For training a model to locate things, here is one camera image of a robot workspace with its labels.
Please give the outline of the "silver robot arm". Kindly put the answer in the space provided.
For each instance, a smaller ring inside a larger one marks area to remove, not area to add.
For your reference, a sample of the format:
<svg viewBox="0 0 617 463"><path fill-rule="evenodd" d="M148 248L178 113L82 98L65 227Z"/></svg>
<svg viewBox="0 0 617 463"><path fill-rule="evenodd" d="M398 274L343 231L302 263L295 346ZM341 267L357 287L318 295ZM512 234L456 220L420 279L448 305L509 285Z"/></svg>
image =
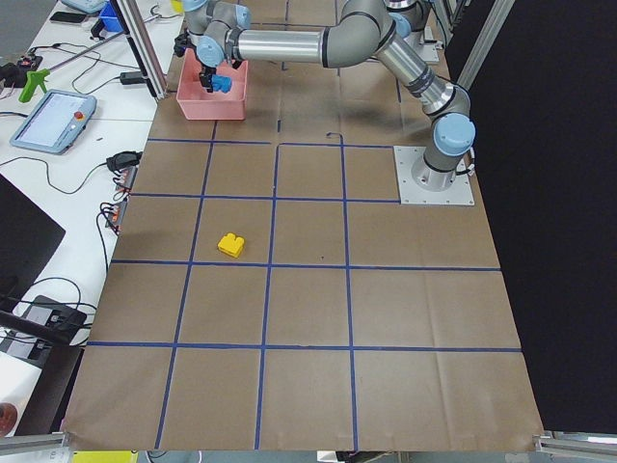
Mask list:
<svg viewBox="0 0 617 463"><path fill-rule="evenodd" d="M219 21L228 29L246 30L251 27L251 11L240 4L216 0L183 0L187 30L195 36L203 36L212 21Z"/></svg>
<svg viewBox="0 0 617 463"><path fill-rule="evenodd" d="M422 104L432 124L432 140L421 167L454 175L471 151L476 129L469 117L468 92L439 77L397 31L382 1L348 1L334 26L320 31L254 30L251 12L226 1L182 4L188 39L209 71L224 62L273 61L349 68L376 59Z"/></svg>

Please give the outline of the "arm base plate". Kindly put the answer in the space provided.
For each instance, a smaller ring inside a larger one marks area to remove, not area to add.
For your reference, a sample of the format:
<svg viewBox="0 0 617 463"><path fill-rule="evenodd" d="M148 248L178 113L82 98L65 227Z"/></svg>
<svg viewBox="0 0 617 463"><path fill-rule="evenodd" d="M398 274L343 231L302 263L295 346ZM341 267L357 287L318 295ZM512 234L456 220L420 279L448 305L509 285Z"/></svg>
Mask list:
<svg viewBox="0 0 617 463"><path fill-rule="evenodd" d="M425 147L394 146L394 164L402 205L474 206L468 174L459 175L461 160L454 171L441 173L425 162Z"/></svg>

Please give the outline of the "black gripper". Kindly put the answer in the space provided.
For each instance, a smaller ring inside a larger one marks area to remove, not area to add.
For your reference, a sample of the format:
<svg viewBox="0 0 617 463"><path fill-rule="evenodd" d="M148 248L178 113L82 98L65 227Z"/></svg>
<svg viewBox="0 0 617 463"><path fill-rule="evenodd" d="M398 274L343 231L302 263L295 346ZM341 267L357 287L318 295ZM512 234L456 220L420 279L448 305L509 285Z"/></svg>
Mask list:
<svg viewBox="0 0 617 463"><path fill-rule="evenodd" d="M213 83L212 77L217 74L217 69L213 67L209 67L206 65L201 65L201 71L199 73L199 78L201 82L201 86L206 88L208 93L213 93Z"/></svg>

